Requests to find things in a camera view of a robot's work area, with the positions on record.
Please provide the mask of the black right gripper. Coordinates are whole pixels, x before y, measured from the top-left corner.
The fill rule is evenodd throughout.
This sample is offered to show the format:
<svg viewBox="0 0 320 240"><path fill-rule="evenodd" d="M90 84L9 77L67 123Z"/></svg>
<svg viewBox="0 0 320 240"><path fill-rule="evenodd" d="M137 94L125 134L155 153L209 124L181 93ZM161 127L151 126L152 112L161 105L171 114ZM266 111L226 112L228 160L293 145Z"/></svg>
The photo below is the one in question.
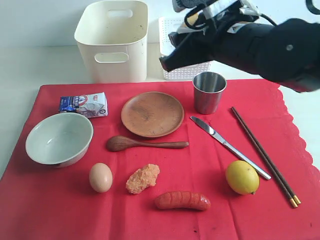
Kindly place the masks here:
<svg viewBox="0 0 320 240"><path fill-rule="evenodd" d="M255 23L258 19L238 9L218 14L215 7L195 7L178 29L168 34L170 43L177 48L160 57L160 64L167 72L210 61L230 67L254 67L254 50L260 41ZM199 33L197 40L186 38L191 33Z"/></svg>

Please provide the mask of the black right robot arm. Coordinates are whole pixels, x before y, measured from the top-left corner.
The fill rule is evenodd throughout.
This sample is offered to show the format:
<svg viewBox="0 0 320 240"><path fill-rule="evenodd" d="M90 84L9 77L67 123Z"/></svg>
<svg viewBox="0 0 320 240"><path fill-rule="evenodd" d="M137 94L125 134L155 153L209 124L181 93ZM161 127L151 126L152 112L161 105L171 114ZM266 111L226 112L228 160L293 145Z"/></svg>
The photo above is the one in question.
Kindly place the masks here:
<svg viewBox="0 0 320 240"><path fill-rule="evenodd" d="M217 61L299 93L320 88L318 23L291 18L261 24L235 3L210 19L201 14L191 29L170 34L175 49L159 59L167 72Z"/></svg>

